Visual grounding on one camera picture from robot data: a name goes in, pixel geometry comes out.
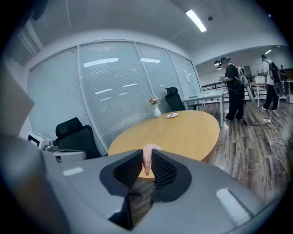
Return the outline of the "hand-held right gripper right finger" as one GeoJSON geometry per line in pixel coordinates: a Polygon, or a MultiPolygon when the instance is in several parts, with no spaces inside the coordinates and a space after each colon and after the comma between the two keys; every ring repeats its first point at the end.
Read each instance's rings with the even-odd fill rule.
{"type": "Polygon", "coordinates": [[[134,234],[255,234],[274,211],[223,170],[154,150],[154,174],[168,166],[173,181],[152,194],[152,207],[134,234]]]}

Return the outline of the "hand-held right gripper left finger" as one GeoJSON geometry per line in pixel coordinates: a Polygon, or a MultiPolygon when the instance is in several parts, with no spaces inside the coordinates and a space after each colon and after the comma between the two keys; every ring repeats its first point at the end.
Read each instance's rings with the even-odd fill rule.
{"type": "Polygon", "coordinates": [[[132,234],[129,191],[142,169],[142,150],[62,163],[44,152],[43,159],[65,234],[132,234]]]}

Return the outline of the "black office chair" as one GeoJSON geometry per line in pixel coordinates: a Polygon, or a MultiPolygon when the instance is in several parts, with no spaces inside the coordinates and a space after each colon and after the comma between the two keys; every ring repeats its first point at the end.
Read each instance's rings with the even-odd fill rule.
{"type": "Polygon", "coordinates": [[[166,90],[167,95],[165,96],[165,100],[173,111],[187,110],[180,98],[180,95],[178,94],[178,89],[176,87],[169,87],[166,88],[166,90]]]}
{"type": "Polygon", "coordinates": [[[101,158],[92,127],[83,126],[77,117],[58,124],[55,129],[59,150],[54,153],[57,162],[72,162],[101,158]]]}

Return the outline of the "white box appliance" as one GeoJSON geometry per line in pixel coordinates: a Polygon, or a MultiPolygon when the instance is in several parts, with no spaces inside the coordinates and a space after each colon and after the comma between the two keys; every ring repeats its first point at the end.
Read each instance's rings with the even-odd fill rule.
{"type": "Polygon", "coordinates": [[[35,133],[32,131],[29,131],[27,134],[27,141],[31,142],[33,145],[37,146],[39,150],[44,150],[46,146],[49,146],[50,139],[47,137],[35,133]]]}

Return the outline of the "black metal railing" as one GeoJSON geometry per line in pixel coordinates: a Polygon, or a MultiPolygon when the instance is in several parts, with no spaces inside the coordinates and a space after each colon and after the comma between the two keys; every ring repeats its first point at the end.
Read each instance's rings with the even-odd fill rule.
{"type": "Polygon", "coordinates": [[[211,90],[226,90],[226,89],[227,89],[226,84],[220,83],[220,82],[202,86],[202,90],[204,92],[208,92],[211,90]]]}

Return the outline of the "wooden desk with white legs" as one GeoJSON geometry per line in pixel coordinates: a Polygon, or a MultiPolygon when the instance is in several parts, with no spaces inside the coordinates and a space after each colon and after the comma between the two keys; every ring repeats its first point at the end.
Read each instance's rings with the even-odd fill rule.
{"type": "Polygon", "coordinates": [[[265,100],[267,95],[267,84],[266,83],[250,83],[250,88],[253,94],[253,98],[256,101],[257,107],[260,107],[260,101],[265,100]]]}

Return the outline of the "long ceiling light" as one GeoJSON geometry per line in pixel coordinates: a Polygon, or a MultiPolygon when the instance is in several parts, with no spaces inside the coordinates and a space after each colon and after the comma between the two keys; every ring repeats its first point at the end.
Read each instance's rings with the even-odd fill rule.
{"type": "Polygon", "coordinates": [[[201,32],[206,32],[206,27],[192,9],[187,10],[185,14],[196,24],[201,32]]]}

